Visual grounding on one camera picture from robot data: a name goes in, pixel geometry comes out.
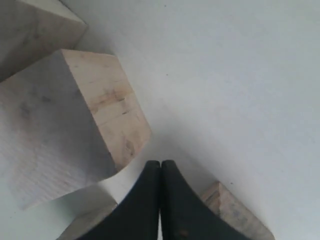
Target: black rubber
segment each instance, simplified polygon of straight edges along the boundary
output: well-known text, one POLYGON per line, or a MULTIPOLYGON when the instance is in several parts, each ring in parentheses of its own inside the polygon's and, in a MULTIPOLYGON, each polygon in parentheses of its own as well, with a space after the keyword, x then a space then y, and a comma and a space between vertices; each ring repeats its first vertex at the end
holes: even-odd
POLYGON ((161 225, 164 240, 249 240, 198 198, 172 160, 162 162, 161 225))
POLYGON ((137 182, 119 206, 78 240, 156 240, 160 177, 160 163, 148 161, 137 182))

